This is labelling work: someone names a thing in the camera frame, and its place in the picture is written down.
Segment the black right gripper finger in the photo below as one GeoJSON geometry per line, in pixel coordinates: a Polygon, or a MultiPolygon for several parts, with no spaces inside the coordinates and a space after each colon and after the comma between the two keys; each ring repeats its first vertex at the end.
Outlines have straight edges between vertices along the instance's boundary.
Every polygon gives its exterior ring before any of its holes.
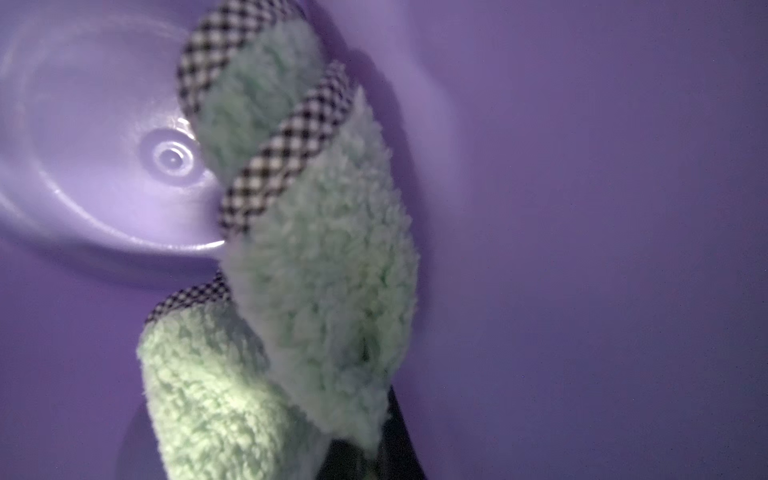
{"type": "Polygon", "coordinates": [[[318,480],[425,480],[393,389],[389,391],[389,417],[383,426],[377,457],[367,459],[353,445],[334,440],[317,474],[318,480]]]}

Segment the purple plastic bucket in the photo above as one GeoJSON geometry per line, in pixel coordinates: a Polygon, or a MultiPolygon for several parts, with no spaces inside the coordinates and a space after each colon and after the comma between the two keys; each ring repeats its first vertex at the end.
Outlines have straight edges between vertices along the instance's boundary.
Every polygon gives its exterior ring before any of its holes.
{"type": "MultiPolygon", "coordinates": [[[[208,1],[1,5],[1,475],[159,479],[135,354],[205,282],[175,64],[208,1]]],[[[767,5],[306,1],[421,251],[430,479],[767,475],[767,5]]]]}

